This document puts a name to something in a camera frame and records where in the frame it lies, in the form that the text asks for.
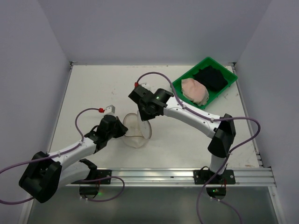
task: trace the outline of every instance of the beige fabric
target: beige fabric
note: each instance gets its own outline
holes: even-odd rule
[[[182,80],[182,92],[187,99],[198,105],[205,105],[209,99],[206,87],[193,78]]]

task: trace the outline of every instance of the black cloth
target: black cloth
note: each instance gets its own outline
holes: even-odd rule
[[[220,70],[214,69],[211,65],[200,69],[193,78],[212,91],[220,91],[228,84]]]

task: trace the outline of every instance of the gray partition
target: gray partition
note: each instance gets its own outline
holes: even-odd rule
[[[119,187],[104,187],[96,199],[109,198]],[[34,201],[28,224],[191,224],[198,223],[196,197],[200,188],[127,187],[110,202],[79,199],[78,187],[67,186],[47,202]],[[244,224],[276,224],[268,187],[228,188],[224,199],[238,209]],[[206,223],[238,224],[235,212],[211,201],[205,193],[200,211]]]

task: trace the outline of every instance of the cable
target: cable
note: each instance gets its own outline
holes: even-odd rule
[[[95,181],[103,181],[103,180],[107,180],[107,179],[111,179],[111,178],[119,179],[122,182],[122,188],[121,188],[120,192],[117,195],[115,195],[115,196],[113,196],[109,199],[104,199],[104,200],[95,200],[95,199],[92,199],[92,198],[86,198],[86,199],[88,201],[91,201],[91,202],[108,202],[108,201],[111,201],[113,199],[116,199],[119,195],[121,195],[123,193],[124,189],[125,189],[125,182],[123,181],[123,179],[121,179],[118,176],[108,176],[108,177],[95,179],[95,180],[81,180],[81,182],[90,183],[90,182],[95,182]]]
[[[79,127],[78,127],[78,118],[81,114],[83,114],[84,112],[86,111],[90,111],[90,110],[96,110],[98,111],[97,108],[87,108],[83,111],[81,111],[77,116],[76,116],[76,119],[75,119],[75,127],[77,129],[77,131],[79,132],[80,136],[81,136],[81,142],[83,142],[84,140],[84,135],[82,134],[82,132],[80,131]],[[76,148],[78,148],[81,144],[78,143],[76,146],[74,146],[73,148],[70,148],[69,150],[66,150],[65,152],[62,152],[60,155],[64,155],[66,153],[69,153],[73,150],[75,150]],[[18,167],[18,166],[22,166],[22,165],[25,165],[25,164],[29,164],[29,163],[33,163],[33,162],[40,162],[40,161],[44,161],[44,160],[49,160],[49,159],[52,159],[52,158],[55,158],[55,157],[58,157],[59,155],[58,154],[55,154],[55,155],[51,155],[51,156],[48,156],[48,157],[45,157],[45,158],[40,158],[40,159],[36,159],[36,160],[29,160],[29,161],[25,161],[25,162],[19,162],[19,163],[16,163],[14,165],[11,165],[9,167],[6,167],[2,170],[0,170],[0,174],[2,174],[3,172],[9,170],[9,169],[12,169],[12,168],[15,168],[15,167]],[[34,199],[33,197],[31,198],[28,198],[28,199],[25,199],[25,200],[22,200],[22,201],[17,201],[17,202],[7,202],[7,201],[3,201],[0,199],[0,203],[1,204],[7,204],[7,205],[15,205],[15,204],[22,204],[22,203],[25,203],[25,202],[28,202],[30,200]]]
[[[211,118],[208,118],[208,117],[206,117],[206,116],[204,116],[204,115],[202,115],[202,114],[200,114],[200,113],[197,113],[196,111],[194,111],[194,110],[188,108],[186,105],[184,105],[184,104],[180,101],[180,99],[178,98],[178,95],[177,95],[177,93],[176,93],[176,90],[175,90],[175,88],[174,88],[174,86],[173,86],[171,80],[170,80],[166,75],[164,75],[164,74],[162,74],[162,73],[160,73],[160,72],[153,71],[153,72],[147,72],[147,73],[141,75],[141,76],[137,79],[137,82],[135,83],[135,86],[138,85],[138,82],[140,81],[140,79],[141,79],[142,77],[147,76],[147,75],[150,75],[150,74],[157,74],[157,75],[160,75],[160,76],[164,77],[164,78],[169,82],[169,84],[170,84],[170,86],[171,86],[171,89],[172,89],[172,92],[173,92],[173,94],[174,94],[174,97],[176,98],[177,102],[178,102],[183,108],[185,108],[187,111],[189,111],[190,113],[193,113],[193,114],[196,115],[196,116],[199,116],[199,117],[201,117],[201,118],[203,118],[203,119],[206,119],[206,120],[211,120]],[[200,196],[201,196],[201,194],[202,194],[202,192],[203,192],[203,189],[206,187],[206,185],[209,184],[209,182],[211,182],[211,180],[214,179],[214,177],[216,177],[216,176],[218,175],[218,173],[221,171],[221,169],[226,165],[226,163],[227,163],[227,161],[228,161],[228,159],[229,159],[230,154],[231,154],[236,148],[238,148],[238,147],[244,145],[245,143],[247,143],[247,142],[253,140],[253,139],[260,133],[260,131],[261,131],[261,125],[260,125],[260,124],[258,123],[258,121],[257,121],[256,119],[254,119],[254,118],[248,118],[248,117],[234,117],[234,118],[220,118],[220,119],[214,119],[214,121],[228,121],[228,120],[241,120],[241,119],[250,120],[250,121],[255,122],[255,123],[257,124],[257,131],[256,131],[256,133],[255,133],[253,136],[251,136],[249,139],[247,139],[247,140],[241,142],[240,144],[236,145],[235,147],[233,147],[233,148],[229,151],[229,153],[227,154],[227,157],[226,157],[224,163],[221,165],[221,167],[216,171],[216,173],[215,173],[215,174],[214,174],[214,175],[213,175],[213,176],[212,176],[212,177],[211,177],[211,178],[210,178],[210,179],[203,185],[203,187],[201,188],[201,191],[199,192],[199,194],[198,194],[198,196],[197,196],[197,200],[196,200],[196,212],[197,212],[197,216],[198,216],[198,218],[199,218],[199,221],[200,221],[200,223],[202,223],[202,224],[203,224],[204,222],[203,222],[203,220],[202,220],[202,218],[201,218],[201,216],[200,216],[200,212],[199,212],[199,199],[200,199]],[[241,224],[243,223],[242,218],[241,218],[239,212],[238,212],[233,206],[229,205],[227,202],[223,202],[223,201],[220,201],[220,202],[222,202],[223,204],[226,204],[226,205],[228,205],[229,207],[231,207],[231,208],[237,213],[237,215],[239,216],[240,223],[241,223]]]

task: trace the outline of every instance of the gray wall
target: gray wall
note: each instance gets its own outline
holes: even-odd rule
[[[236,62],[271,0],[39,0],[69,59]]]
[[[249,115],[262,132],[262,160],[272,166],[288,223],[299,223],[299,2],[273,0],[237,63]]]
[[[0,1],[0,169],[47,149],[68,67],[36,0]],[[25,167],[0,175],[1,199],[24,199],[18,180]],[[17,223],[21,209],[0,204],[0,223]]]

